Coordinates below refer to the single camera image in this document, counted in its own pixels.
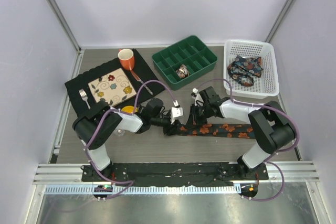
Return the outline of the black orange floral tie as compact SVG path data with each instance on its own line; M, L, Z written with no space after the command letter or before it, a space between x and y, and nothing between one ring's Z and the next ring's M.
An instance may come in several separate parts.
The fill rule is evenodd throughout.
M163 133L167 136L178 135L255 139L253 128L249 124L206 123L203 125L183 125L179 123L172 127L164 127Z

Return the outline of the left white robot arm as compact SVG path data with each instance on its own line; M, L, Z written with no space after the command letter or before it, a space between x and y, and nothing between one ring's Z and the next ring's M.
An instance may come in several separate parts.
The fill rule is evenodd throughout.
M83 178L102 182L114 180L113 162L107 154L106 141L112 134L128 131L141 134L152 125L162 127L165 134L174 131L178 119L184 116L183 108L177 103L164 111L163 101L151 99L145 106L138 106L134 113L124 112L100 101L73 122L72 128L84 145L89 170L83 171Z

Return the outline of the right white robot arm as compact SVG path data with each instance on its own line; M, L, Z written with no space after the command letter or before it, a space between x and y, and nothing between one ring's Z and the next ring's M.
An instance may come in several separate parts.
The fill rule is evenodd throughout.
M247 103L232 97L220 98L213 87L193 89L192 97L195 102L181 133L256 140L237 160L237 173L242 179L250 179L261 164L278 152L288 151L291 141L299 141L295 122L277 102Z

